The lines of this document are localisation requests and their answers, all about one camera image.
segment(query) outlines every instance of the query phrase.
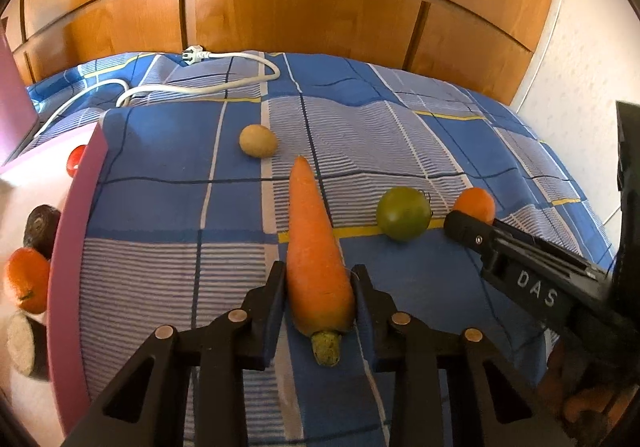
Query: orange vegetable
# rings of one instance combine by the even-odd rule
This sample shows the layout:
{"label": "orange vegetable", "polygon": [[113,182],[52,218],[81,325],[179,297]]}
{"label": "orange vegetable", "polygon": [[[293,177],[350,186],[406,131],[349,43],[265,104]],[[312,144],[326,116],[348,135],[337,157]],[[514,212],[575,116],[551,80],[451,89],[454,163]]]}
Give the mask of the orange vegetable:
{"label": "orange vegetable", "polygon": [[464,212],[476,220],[484,221],[489,225],[494,223],[495,202],[491,194],[479,187],[471,187],[460,193],[453,210]]}
{"label": "orange vegetable", "polygon": [[28,313],[47,309],[48,284],[49,261],[34,249],[16,250],[4,265],[4,293]]}
{"label": "orange vegetable", "polygon": [[289,176],[287,291],[293,322],[311,338],[316,361],[335,366],[355,302],[314,173],[302,156]]}

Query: bed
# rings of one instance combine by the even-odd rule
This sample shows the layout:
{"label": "bed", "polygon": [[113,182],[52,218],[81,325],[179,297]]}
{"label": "bed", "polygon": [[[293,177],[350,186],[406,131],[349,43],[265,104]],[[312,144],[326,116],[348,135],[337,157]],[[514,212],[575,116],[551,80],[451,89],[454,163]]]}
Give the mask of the bed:
{"label": "bed", "polygon": [[[448,241],[442,224],[460,191],[478,186],[493,195],[498,219],[610,268],[603,226],[554,151],[507,107],[455,84],[326,55],[260,55],[280,69],[277,80],[210,96],[137,94],[113,109],[122,88],[104,85],[26,150],[97,120],[108,144],[82,254],[81,351],[69,352],[81,355],[80,390],[93,400],[157,326],[207,324],[286,260],[287,175],[300,154],[316,172],[348,268],[366,264],[376,288],[435,329],[481,329],[536,383],[544,328],[481,280],[479,258]],[[258,74],[261,64],[241,58],[188,66],[174,54],[128,53],[29,93],[46,120],[108,78],[208,86]],[[240,151],[250,123],[277,135],[272,159]],[[429,230],[402,244],[375,221],[380,196],[398,185],[428,193],[434,212]],[[446,401],[444,380],[442,388]],[[355,333],[344,338],[340,364],[322,368],[287,315],[273,365],[245,372],[244,393],[251,445],[388,442],[393,378],[369,371]],[[191,388],[188,398],[185,445]]]}

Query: tangerine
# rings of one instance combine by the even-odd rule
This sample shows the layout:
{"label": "tangerine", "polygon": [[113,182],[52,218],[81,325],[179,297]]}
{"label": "tangerine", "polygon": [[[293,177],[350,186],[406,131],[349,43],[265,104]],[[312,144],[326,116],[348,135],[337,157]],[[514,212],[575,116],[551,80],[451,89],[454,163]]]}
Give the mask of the tangerine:
{"label": "tangerine", "polygon": [[479,187],[471,187],[460,192],[460,196],[453,205],[453,210],[464,212],[467,216],[484,221],[489,225],[494,223],[494,199],[491,194]]}
{"label": "tangerine", "polygon": [[4,293],[21,310],[44,312],[48,285],[49,261],[35,249],[16,250],[4,265]]}

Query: screw head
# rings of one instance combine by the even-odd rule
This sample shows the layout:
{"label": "screw head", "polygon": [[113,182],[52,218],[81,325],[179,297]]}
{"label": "screw head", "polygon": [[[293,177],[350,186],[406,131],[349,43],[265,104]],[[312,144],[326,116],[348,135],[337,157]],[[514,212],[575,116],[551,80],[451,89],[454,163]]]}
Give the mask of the screw head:
{"label": "screw head", "polygon": [[411,322],[411,315],[405,312],[396,312],[391,315],[391,320],[398,326],[405,326]]}
{"label": "screw head", "polygon": [[174,329],[171,326],[169,326],[169,324],[164,324],[156,328],[155,335],[157,339],[161,339],[161,340],[168,339],[173,334],[174,334]]}
{"label": "screw head", "polygon": [[248,317],[246,311],[238,308],[231,310],[226,316],[231,322],[243,322]]}
{"label": "screw head", "polygon": [[467,328],[465,330],[465,338],[469,342],[480,342],[482,340],[482,332],[476,328]]}

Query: yellow stripe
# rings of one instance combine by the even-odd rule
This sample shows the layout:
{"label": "yellow stripe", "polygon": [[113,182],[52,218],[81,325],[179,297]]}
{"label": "yellow stripe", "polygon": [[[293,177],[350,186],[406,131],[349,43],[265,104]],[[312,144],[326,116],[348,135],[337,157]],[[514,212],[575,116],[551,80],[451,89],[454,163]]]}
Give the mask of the yellow stripe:
{"label": "yellow stripe", "polygon": [[448,118],[449,120],[486,120],[484,116],[473,114],[471,116],[453,116],[452,114],[439,114],[437,112],[430,111],[418,111],[414,110],[415,114],[424,114],[426,116],[436,116],[437,118]]}
{"label": "yellow stripe", "polygon": [[142,53],[140,55],[136,55],[135,57],[132,57],[132,58],[128,59],[126,62],[124,62],[124,64],[118,64],[116,66],[112,66],[111,68],[105,68],[103,70],[100,70],[99,72],[92,72],[92,73],[89,73],[88,75],[83,75],[82,78],[97,77],[98,75],[102,75],[104,73],[115,72],[117,70],[121,70],[127,64],[129,64],[130,62],[133,62],[136,59],[140,59],[141,57],[148,57],[149,55],[155,55],[155,53]]}
{"label": "yellow stripe", "polygon": [[580,198],[562,198],[561,200],[556,200],[551,202],[553,206],[556,205],[564,205],[565,203],[580,203],[582,200]]}
{"label": "yellow stripe", "polygon": [[[429,223],[429,229],[441,229],[444,226],[444,218],[432,218]],[[364,237],[364,236],[377,236],[382,234],[380,227],[377,225],[368,225],[366,227],[338,227],[334,229],[334,236],[337,239],[343,237]],[[278,243],[288,243],[289,232],[278,233]]]}
{"label": "yellow stripe", "polygon": [[212,100],[213,102],[252,102],[254,104],[260,104],[262,98],[260,96],[256,98],[200,98],[200,100]]}

